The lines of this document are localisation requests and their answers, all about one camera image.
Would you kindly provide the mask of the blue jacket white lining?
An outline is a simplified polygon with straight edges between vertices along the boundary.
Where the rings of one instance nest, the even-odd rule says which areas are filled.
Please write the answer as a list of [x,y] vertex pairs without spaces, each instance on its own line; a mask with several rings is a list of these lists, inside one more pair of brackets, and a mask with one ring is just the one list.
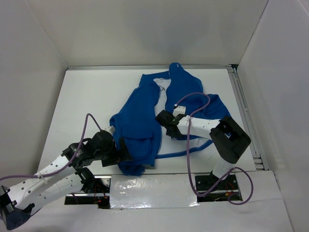
[[197,118],[222,119],[230,115],[217,94],[203,96],[203,92],[201,80],[176,62],[170,64],[168,71],[141,76],[139,86],[110,119],[117,148],[123,139],[133,158],[118,164],[124,175],[140,176],[145,167],[155,165],[156,159],[186,154],[186,137],[177,140],[166,136],[165,129],[155,120],[162,110],[171,113],[174,104],[180,102],[188,115],[202,108],[194,113]]

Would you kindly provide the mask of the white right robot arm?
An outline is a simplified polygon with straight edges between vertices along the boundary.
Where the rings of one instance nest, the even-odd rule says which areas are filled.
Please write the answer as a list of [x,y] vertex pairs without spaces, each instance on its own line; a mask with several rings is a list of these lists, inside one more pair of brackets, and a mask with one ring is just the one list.
[[215,189],[222,189],[227,185],[226,173],[235,167],[251,144],[248,134],[230,116],[222,119],[201,119],[185,114],[174,116],[163,110],[155,119],[171,138],[182,139],[192,135],[212,141],[220,155],[211,172],[211,185]]

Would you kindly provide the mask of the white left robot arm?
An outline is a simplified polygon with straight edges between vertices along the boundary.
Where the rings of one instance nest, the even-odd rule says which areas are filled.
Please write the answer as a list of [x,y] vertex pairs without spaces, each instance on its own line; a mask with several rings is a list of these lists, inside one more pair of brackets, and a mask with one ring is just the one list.
[[107,167],[132,159],[123,138],[117,149],[112,132],[99,131],[92,138],[69,145],[53,162],[37,172],[37,178],[27,178],[8,188],[1,186],[0,217],[6,229],[11,231],[62,196],[96,189],[106,192],[108,188],[94,177],[88,166],[97,160]]

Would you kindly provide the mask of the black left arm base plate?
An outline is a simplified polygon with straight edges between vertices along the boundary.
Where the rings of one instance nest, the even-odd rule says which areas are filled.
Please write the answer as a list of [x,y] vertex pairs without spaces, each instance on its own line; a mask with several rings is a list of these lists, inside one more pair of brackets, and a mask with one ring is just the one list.
[[82,177],[81,181],[78,181],[80,187],[77,187],[73,192],[70,194],[75,193],[103,193],[107,194],[110,193],[110,186],[108,184],[109,179],[102,179],[102,178],[95,178],[95,177]]

